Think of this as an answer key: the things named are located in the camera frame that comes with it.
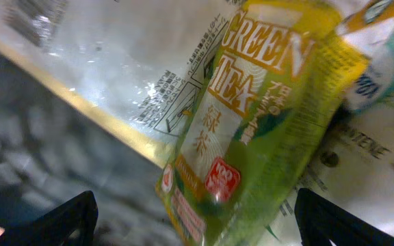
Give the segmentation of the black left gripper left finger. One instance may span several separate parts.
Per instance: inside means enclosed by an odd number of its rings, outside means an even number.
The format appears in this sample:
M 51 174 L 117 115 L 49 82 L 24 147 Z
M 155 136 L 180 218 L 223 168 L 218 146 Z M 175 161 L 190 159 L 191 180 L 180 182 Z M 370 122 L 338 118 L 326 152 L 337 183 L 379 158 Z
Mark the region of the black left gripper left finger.
M 0 246 L 93 244 L 99 216 L 92 191 L 84 191 L 39 219 L 7 229 Z

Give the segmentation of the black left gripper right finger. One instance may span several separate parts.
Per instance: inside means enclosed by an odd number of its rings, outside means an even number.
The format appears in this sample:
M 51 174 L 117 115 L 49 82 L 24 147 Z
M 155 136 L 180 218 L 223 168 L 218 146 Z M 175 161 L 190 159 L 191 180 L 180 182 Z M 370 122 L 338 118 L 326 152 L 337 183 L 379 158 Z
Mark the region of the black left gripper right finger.
M 394 245 L 393 236 L 307 188 L 298 191 L 295 218 L 303 246 Z

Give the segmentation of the white snack bag gold trim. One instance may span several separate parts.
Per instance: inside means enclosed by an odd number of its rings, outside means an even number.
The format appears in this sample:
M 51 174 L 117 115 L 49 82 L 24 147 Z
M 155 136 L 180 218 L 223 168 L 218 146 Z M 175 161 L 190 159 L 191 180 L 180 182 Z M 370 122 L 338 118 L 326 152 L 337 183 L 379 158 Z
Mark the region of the white snack bag gold trim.
M 163 167 L 239 6 L 225 0 L 0 1 L 0 53 Z

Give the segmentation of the white Pantene tube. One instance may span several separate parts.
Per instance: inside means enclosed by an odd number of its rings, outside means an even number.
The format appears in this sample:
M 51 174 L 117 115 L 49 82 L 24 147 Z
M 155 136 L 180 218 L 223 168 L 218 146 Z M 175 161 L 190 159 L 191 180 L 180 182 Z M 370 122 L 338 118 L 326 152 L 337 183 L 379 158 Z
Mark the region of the white Pantene tube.
M 394 236 L 394 93 L 324 137 L 260 245 L 300 245 L 294 206 L 301 188 Z

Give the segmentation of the teal tissue pack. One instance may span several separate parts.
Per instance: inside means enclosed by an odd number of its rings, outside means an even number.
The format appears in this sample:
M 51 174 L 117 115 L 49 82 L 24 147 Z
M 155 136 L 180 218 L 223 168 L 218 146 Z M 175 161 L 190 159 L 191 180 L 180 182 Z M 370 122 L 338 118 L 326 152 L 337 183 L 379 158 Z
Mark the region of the teal tissue pack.
M 343 101 L 348 111 L 362 111 L 394 91 L 394 0 L 369 1 L 337 33 L 370 59 Z

